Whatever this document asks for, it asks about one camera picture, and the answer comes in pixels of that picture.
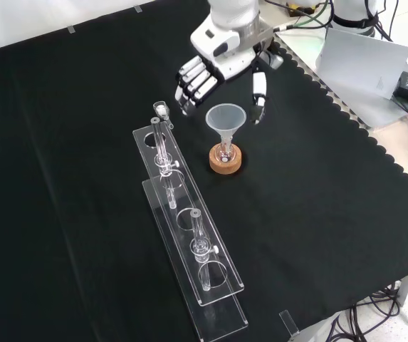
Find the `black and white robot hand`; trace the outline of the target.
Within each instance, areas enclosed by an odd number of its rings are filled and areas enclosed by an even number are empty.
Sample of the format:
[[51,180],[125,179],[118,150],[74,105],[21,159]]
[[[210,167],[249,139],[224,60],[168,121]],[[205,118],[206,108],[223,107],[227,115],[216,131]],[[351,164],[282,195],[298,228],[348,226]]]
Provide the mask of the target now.
[[283,63],[274,33],[260,16],[245,26],[231,29],[217,26],[207,17],[190,37],[197,55],[176,75],[174,96],[182,113],[191,115],[221,84],[250,70],[253,74],[250,120],[258,124],[266,112],[264,68],[276,70]]

